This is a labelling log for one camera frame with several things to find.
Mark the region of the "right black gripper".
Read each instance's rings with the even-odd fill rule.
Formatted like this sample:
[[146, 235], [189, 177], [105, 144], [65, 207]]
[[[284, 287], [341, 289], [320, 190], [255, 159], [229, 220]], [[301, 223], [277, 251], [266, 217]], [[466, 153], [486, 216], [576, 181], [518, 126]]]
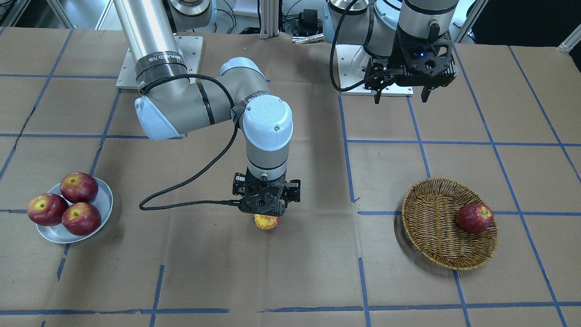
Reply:
[[240, 195], [241, 199], [232, 203], [243, 213], [282, 217], [288, 203], [300, 201], [300, 186], [299, 179], [287, 182], [285, 173], [268, 180], [266, 173], [256, 178], [247, 170], [246, 174], [236, 173], [234, 176], [232, 194]]

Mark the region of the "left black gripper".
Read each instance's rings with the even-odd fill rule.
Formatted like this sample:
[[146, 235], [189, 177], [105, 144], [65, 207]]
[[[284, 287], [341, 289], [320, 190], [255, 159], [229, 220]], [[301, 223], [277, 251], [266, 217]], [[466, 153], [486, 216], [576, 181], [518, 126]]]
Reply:
[[422, 86], [421, 101], [427, 102], [432, 90], [448, 86], [458, 75], [452, 47], [448, 31], [432, 39], [419, 39], [396, 30], [390, 58], [372, 56], [367, 67], [366, 89], [375, 92], [374, 103], [378, 105], [382, 90], [393, 84]]

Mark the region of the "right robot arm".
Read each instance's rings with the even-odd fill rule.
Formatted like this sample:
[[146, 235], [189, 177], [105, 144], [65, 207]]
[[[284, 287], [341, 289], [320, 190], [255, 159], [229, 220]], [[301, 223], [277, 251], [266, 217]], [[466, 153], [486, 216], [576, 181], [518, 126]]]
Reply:
[[212, 24], [213, 0], [116, 0], [114, 2], [135, 62], [141, 97], [135, 109], [150, 139], [170, 139], [230, 120], [246, 141], [247, 170], [236, 173], [234, 195], [216, 201], [243, 213], [280, 217], [299, 202], [300, 181], [287, 182], [293, 134], [290, 106], [270, 92], [256, 64], [245, 57], [228, 60], [217, 77], [195, 74], [175, 34]]

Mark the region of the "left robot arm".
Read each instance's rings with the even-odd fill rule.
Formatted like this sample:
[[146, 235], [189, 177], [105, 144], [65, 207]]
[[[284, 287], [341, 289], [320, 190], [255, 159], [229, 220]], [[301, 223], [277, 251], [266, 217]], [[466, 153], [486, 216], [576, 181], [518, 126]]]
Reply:
[[[456, 0], [328, 0], [324, 5], [323, 33], [331, 45], [329, 75], [337, 91], [362, 86], [376, 104], [382, 91], [396, 84], [422, 87], [421, 100], [447, 87], [458, 75], [449, 33]], [[338, 44], [362, 49], [363, 76], [340, 86], [334, 77]]]

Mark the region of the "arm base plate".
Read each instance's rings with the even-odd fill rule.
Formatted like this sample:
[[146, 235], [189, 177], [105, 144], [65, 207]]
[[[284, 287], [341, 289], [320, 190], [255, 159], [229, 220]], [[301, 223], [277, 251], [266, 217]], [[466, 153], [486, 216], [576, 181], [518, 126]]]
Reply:
[[174, 36], [174, 50], [156, 50], [137, 54], [129, 48], [125, 54], [116, 86], [118, 89], [143, 90], [166, 77], [197, 74], [201, 60], [203, 37]]
[[[347, 88], [363, 80], [371, 56], [360, 45], [339, 44], [335, 48], [338, 64], [338, 79], [341, 88]], [[413, 95], [412, 87], [390, 85], [382, 90], [382, 96], [407, 97]]]

